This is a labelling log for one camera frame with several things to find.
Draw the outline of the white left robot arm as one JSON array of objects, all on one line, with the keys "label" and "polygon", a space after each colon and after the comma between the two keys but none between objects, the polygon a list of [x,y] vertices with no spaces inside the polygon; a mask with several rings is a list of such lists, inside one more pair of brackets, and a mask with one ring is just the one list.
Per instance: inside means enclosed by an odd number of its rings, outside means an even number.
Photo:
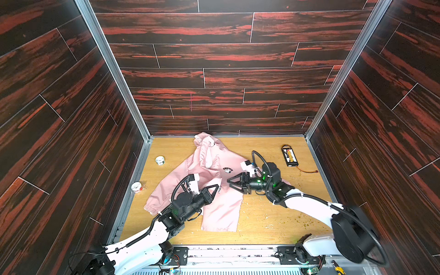
[{"label": "white left robot arm", "polygon": [[184,223],[197,219],[211,204],[220,184],[198,190],[198,174],[184,177],[174,188],[170,204],[158,212],[148,228],[97,252],[79,252],[70,256],[72,275],[130,275],[140,268],[163,264],[171,258],[169,240],[184,229]]}]

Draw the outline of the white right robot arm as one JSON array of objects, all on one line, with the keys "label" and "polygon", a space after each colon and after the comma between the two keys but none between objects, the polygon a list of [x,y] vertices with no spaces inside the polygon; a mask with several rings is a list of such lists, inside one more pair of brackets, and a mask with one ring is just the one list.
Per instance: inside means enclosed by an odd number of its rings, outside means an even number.
[{"label": "white right robot arm", "polygon": [[356,264],[368,261],[379,267],[389,266],[379,234],[360,207],[306,194],[283,180],[275,163],[267,162],[257,151],[252,151],[252,157],[242,162],[242,173],[227,180],[232,189],[242,194],[256,192],[271,204],[302,212],[332,230],[328,235],[302,236],[291,249],[296,262],[321,267],[324,256],[332,255],[343,256]]}]

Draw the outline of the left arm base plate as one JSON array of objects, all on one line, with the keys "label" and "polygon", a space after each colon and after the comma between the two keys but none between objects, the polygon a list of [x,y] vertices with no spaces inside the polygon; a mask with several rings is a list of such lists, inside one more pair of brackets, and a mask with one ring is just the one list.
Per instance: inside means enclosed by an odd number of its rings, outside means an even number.
[{"label": "left arm base plate", "polygon": [[189,248],[185,246],[174,246],[172,250],[168,249],[164,252],[159,263],[164,266],[180,266],[187,265]]}]

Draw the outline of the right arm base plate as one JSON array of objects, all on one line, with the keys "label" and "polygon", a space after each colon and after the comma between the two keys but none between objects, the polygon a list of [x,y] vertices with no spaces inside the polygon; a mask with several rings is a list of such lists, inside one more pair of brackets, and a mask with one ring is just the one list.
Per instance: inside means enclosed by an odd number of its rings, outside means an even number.
[{"label": "right arm base plate", "polygon": [[282,265],[320,265],[323,263],[320,256],[311,256],[303,247],[279,246],[275,257]]}]

